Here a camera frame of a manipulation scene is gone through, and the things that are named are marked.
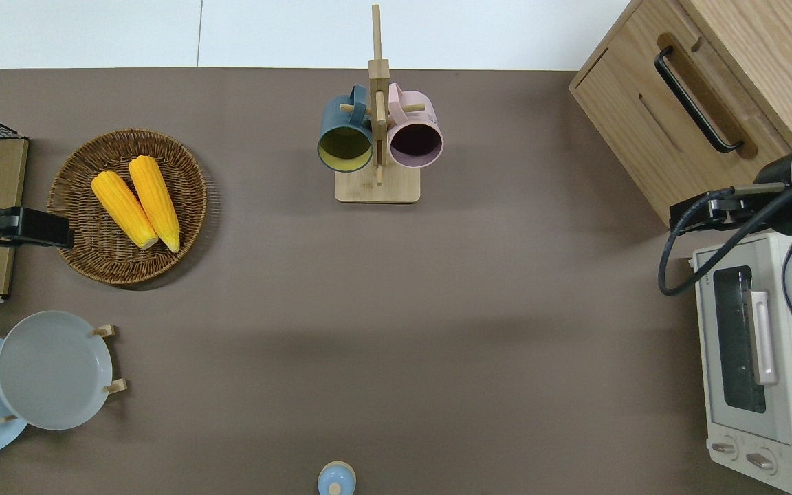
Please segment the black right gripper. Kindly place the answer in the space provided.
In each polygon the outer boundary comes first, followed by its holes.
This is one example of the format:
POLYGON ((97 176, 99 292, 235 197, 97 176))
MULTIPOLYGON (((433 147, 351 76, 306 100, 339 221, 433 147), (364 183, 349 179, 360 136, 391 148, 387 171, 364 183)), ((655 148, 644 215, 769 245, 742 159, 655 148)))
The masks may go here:
POLYGON ((704 230, 729 231, 743 228, 764 207, 790 188, 789 183, 755 183, 695 195, 670 206, 670 231, 689 234, 704 230))

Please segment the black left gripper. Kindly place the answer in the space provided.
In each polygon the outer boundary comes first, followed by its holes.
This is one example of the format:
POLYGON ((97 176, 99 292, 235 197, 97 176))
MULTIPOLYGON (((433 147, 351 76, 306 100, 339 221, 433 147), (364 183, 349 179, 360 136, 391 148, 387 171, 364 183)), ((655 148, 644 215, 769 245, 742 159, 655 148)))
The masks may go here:
POLYGON ((0 209, 0 247, 44 245, 69 250, 73 243, 74 232, 66 217, 23 206, 0 209))

